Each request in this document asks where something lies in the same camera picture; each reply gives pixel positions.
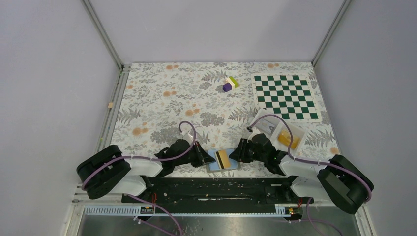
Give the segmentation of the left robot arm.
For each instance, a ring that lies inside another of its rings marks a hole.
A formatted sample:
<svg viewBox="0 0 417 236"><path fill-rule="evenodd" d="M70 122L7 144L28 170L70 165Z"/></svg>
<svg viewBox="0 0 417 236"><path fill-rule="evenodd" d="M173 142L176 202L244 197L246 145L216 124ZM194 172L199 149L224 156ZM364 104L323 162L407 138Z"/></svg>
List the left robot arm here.
<svg viewBox="0 0 417 236"><path fill-rule="evenodd" d="M164 177L176 166L191 164L200 167L215 162L197 141L178 139L155 154L155 159L123 156L117 145L110 145L79 164L76 172L82 181L82 190L92 200L109 193L129 193L140 202L152 197L152 188L145 177Z"/></svg>

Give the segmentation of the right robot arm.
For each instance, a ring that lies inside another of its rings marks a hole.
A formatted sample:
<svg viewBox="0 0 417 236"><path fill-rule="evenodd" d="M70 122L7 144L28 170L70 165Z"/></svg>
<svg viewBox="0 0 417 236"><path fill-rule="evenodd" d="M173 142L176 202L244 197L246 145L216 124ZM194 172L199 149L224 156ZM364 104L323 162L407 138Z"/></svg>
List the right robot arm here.
<svg viewBox="0 0 417 236"><path fill-rule="evenodd" d="M273 174L287 177L282 196L293 203L300 197L331 201L340 210L355 214L370 200L373 183L347 158L335 155L328 162L292 158L277 150L264 134L241 139L230 158L250 163L259 161Z"/></svg>

